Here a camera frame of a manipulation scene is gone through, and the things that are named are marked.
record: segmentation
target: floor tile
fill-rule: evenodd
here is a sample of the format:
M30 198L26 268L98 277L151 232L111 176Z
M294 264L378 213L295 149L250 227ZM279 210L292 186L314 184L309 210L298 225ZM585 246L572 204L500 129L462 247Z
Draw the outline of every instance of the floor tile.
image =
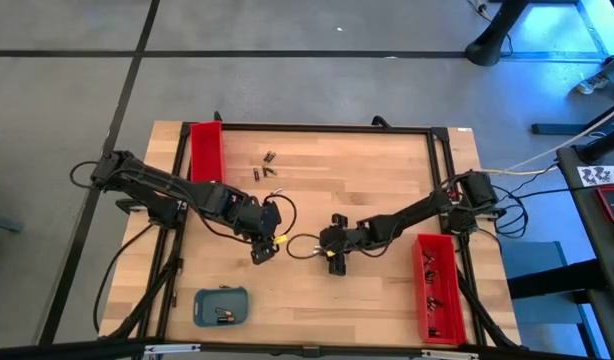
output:
M32 342L85 194L69 170L99 154L128 65L0 59L0 214L24 225L0 230L0 346Z
M0 49L133 50L149 0L0 0Z
M485 27L456 0L170 0L148 48L463 51ZM532 5L511 34L515 51L596 51L571 5Z
M200 121L214 110L234 122L366 124L381 114L395 125L473 127L483 163L503 167L562 140L530 135L531 123L585 123L614 103L611 91L570 92L596 69L422 59L146 59L120 143L142 153L154 120Z

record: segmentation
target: wooden plank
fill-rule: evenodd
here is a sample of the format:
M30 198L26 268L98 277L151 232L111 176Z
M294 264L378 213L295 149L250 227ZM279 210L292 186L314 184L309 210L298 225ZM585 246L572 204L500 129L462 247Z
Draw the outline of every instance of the wooden plank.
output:
M180 126L173 121L154 124L147 164L171 170ZM456 171L478 169L471 131L450 129L450 136ZM226 131L224 144L225 182L260 199L282 187L299 210L293 234L318 234L330 224L333 213L347 215L351 223L390 213L427 196L432 189L426 141L420 135ZM255 182L252 169L269 150L278 154L273 161L278 176ZM443 167L440 147L437 152ZM183 169L187 169L188 157L189 152ZM279 228L284 229L291 219L291 208L282 200L278 203L285 219ZM145 222L145 215L132 215L125 238ZM481 226L493 231L487 222ZM224 227L214 228L229 233ZM166 337L256 344L421 346L411 245L416 234L438 231L436 218L424 221L405 231L381 258L351 254L348 275L336 277L327 273L325 259L295 260L284 249L272 260L253 265L246 245L211 234L197 216L189 216L182 249L185 268L176 281L177 306L171 309ZM153 255L157 231L150 233L140 247L119 259L101 334L118 326L123 311L135 306L144 292L147 259ZM314 242L298 239L292 250L309 253ZM470 248L483 304L506 334L520 341L497 244L487 235L475 234ZM220 284L243 286L249 291L249 319L229 329L196 327L191 317L195 293ZM159 300L157 303L150 334L158 318ZM468 339L473 342L466 304L463 312Z

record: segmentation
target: robotic arm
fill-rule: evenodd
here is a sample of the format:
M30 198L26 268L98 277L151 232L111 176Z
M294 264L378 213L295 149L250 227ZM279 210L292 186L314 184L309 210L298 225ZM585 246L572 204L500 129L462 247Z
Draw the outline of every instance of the robotic arm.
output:
M320 248L327 256L329 273L344 276L345 254L354 250L365 253L367 250L386 248L405 229L434 215L445 215L443 232L471 233L478 228L476 215L491 212L498 202L489 177L482 172L470 171L457 175L443 185L428 197L394 214L360 220L355 229L347 229L345 216L334 214L334 225L320 232Z
M208 219L225 225L235 235L250 240L254 264L272 258L278 251L274 232L281 218L273 201L260 204L256 197L221 183L189 182L145 165L129 151L105 155L91 180L102 191L126 193L147 207L150 222L168 228L175 226L180 206L177 200L186 202L203 221Z

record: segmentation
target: small component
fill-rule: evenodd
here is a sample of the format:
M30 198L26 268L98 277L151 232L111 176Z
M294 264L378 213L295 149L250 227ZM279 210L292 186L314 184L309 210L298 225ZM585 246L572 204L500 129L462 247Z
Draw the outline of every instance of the small component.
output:
M269 159L271 159L271 155L272 154L273 154L273 152L267 151L267 155L265 155L265 157L263 158L263 161L264 162L270 162L271 160L269 160Z
M438 299L434 298L433 296L428 296L427 297L427 305L431 305L432 307L436 307L436 305L438 306L443 306L443 303L440 302Z
M234 318L233 316L221 316L216 319L216 322L219 324L231 324L234 321L236 321L236 318Z
M263 161L269 164L272 160L274 160L275 157L276 157L276 153L275 152L268 151L267 155L265 155L265 158L263 159Z
M224 315L224 316L232 316L232 315L234 315L233 312L231 312L231 311L229 311L227 309L223 309L223 308L216 308L215 311L216 311L216 314L219 314L219 315Z
M436 259L434 259L433 256L427 254L424 251L423 251L423 256L425 256L425 258L427 258L427 261L425 261L425 265L429 265L432 261L436 260Z
M436 272L435 271L427 270L425 272L425 282L427 284L433 284L434 276L436 276Z

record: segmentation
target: blue tray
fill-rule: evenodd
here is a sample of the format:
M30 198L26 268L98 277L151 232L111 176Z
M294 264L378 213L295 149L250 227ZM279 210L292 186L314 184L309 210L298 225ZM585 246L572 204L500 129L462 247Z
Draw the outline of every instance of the blue tray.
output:
M218 324L216 308L234 313L234 322ZM198 327L231 326L242 324L247 319L249 298L242 287L226 289L200 289L194 297L194 324Z

